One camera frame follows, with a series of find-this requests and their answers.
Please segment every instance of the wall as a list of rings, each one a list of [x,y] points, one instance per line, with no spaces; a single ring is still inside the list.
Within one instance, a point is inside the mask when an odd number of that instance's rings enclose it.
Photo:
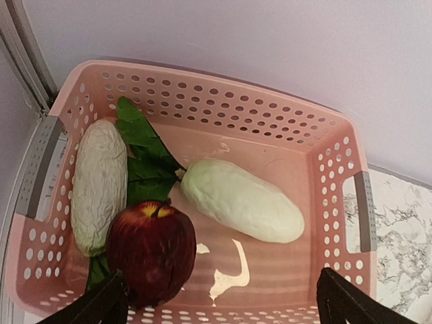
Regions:
[[[0,224],[38,115],[0,49]]]
[[[127,57],[277,88],[344,112],[370,163],[432,184],[432,1],[23,0],[58,85]]]

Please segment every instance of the dark red apple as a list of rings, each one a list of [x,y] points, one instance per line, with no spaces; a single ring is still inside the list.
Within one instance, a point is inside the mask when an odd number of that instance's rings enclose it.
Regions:
[[[129,303],[157,306],[174,298],[192,273],[195,229],[169,202],[144,201],[114,218],[106,247],[109,269],[126,278]]]

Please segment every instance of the gray basket handle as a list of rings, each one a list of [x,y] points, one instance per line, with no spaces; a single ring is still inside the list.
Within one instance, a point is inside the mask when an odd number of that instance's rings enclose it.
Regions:
[[[354,182],[356,184],[358,221],[360,224],[360,251],[376,251],[377,230],[369,172],[360,171],[356,173]]]
[[[30,160],[18,194],[16,213],[36,218],[48,166],[62,131],[63,123],[58,117],[48,116],[39,124],[29,148]]]

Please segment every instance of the white vegetable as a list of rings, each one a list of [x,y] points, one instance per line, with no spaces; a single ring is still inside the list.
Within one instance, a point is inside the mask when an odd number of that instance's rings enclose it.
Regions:
[[[96,121],[80,143],[72,194],[72,229],[85,256],[104,252],[111,220],[126,207],[127,185],[126,145],[111,122]]]
[[[258,240],[288,243],[304,231],[302,213],[279,188],[232,163],[197,161],[181,188],[201,213]]]

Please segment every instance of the pink plastic basket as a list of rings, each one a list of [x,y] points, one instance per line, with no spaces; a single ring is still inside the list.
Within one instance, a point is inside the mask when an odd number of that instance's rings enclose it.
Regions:
[[[7,287],[21,307],[47,316],[84,291],[88,259],[76,249],[70,227],[74,162],[80,137],[93,121],[115,119],[120,96],[133,100],[182,165],[203,157],[231,161],[281,188],[306,221],[297,241],[266,244],[201,215],[175,187],[170,194],[174,206],[196,228],[196,265],[174,300],[156,310],[130,310],[130,323],[319,323],[316,284],[324,266],[375,295],[375,224],[367,164],[347,118],[225,78],[89,61],[69,75],[34,140],[34,163],[21,189],[7,254]],[[34,210],[41,179],[63,127],[69,139],[51,211],[38,221]],[[363,251],[357,254],[346,248],[342,194],[342,184],[352,176]]]

